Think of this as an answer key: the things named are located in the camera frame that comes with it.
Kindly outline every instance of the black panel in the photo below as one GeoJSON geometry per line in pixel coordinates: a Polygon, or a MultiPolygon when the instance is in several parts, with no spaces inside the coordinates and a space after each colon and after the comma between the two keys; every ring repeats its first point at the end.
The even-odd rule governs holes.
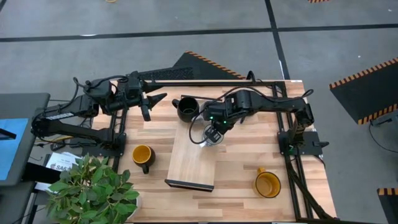
{"type": "Polygon", "coordinates": [[[395,63],[332,88],[331,92],[357,123],[398,102],[397,81],[395,63]]]}

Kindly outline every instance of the desk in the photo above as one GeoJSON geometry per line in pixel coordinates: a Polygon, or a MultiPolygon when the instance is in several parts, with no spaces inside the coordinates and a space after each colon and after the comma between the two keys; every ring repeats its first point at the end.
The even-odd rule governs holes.
{"type": "Polygon", "coordinates": [[[35,136],[30,133],[31,118],[37,108],[47,106],[49,98],[48,93],[0,95],[0,119],[29,118],[8,177],[6,180],[0,180],[0,220],[2,223],[12,223],[24,215],[30,193],[35,185],[33,181],[20,182],[35,141],[35,136]]]}
{"type": "MultiPolygon", "coordinates": [[[[304,93],[302,82],[285,82],[289,97],[304,93]]],[[[257,113],[246,118],[243,124],[226,133],[221,143],[223,150],[216,155],[215,189],[210,192],[169,187],[164,180],[170,165],[178,116],[171,101],[181,94],[216,98],[228,91],[226,86],[163,87],[151,93],[167,93],[150,112],[152,121],[144,122],[139,108],[127,114],[127,144],[120,158],[119,173],[129,169],[130,182],[142,197],[142,208],[130,222],[271,222],[294,221],[294,210],[284,158],[279,153],[275,113],[257,113]],[[148,144],[156,152],[156,162],[147,175],[142,173],[132,159],[132,150],[139,144],[148,144]],[[259,166],[275,173],[282,184],[276,198],[259,198],[251,183],[259,166]]],[[[266,95],[270,89],[257,86],[266,95]]],[[[110,117],[100,114],[93,128],[108,126],[110,117]]],[[[323,164],[313,156],[302,156],[309,191],[325,209],[335,216],[323,164]]],[[[297,189],[302,216],[305,216],[302,195],[297,189]]]]}

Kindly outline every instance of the mug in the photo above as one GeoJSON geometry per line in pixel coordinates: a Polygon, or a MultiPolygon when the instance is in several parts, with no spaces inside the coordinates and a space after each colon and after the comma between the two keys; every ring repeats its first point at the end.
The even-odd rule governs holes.
{"type": "Polygon", "coordinates": [[[280,180],[271,173],[267,172],[265,168],[260,167],[257,170],[257,177],[252,184],[254,192],[265,198],[274,198],[280,192],[280,180]]]}
{"type": "Polygon", "coordinates": [[[132,151],[132,160],[142,168],[144,174],[149,173],[149,167],[155,162],[155,151],[146,145],[139,145],[132,151]]]}
{"type": "Polygon", "coordinates": [[[177,109],[178,117],[183,121],[190,123],[192,118],[199,113],[199,104],[192,97],[185,97],[181,100],[172,100],[173,106],[177,109]]]}

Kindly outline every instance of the mug handle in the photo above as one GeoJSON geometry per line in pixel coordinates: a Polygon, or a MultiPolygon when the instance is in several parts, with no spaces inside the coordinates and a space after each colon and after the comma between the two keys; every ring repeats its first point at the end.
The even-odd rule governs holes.
{"type": "Polygon", "coordinates": [[[142,171],[144,172],[144,174],[148,174],[149,173],[149,166],[147,166],[147,164],[144,164],[142,166],[142,171]]]}
{"type": "Polygon", "coordinates": [[[265,172],[265,171],[266,171],[266,168],[264,168],[264,167],[259,167],[258,170],[257,170],[257,175],[258,175],[258,174],[261,174],[262,172],[265,172]]]}
{"type": "Polygon", "coordinates": [[[177,109],[178,108],[178,104],[180,103],[180,101],[179,100],[177,100],[177,99],[174,99],[174,100],[172,100],[172,104],[173,104],[173,106],[177,109]]]}

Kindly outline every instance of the black mug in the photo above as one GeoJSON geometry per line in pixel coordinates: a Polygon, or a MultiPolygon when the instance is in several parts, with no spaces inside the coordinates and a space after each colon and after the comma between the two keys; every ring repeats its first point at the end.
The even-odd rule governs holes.
{"type": "Polygon", "coordinates": [[[134,163],[142,168],[144,174],[149,173],[149,167],[155,162],[155,151],[146,145],[139,145],[132,151],[134,163]]]}
{"type": "Polygon", "coordinates": [[[178,117],[183,121],[190,123],[192,118],[199,113],[199,104],[192,97],[185,97],[181,100],[172,100],[173,106],[177,109],[178,117]]]}

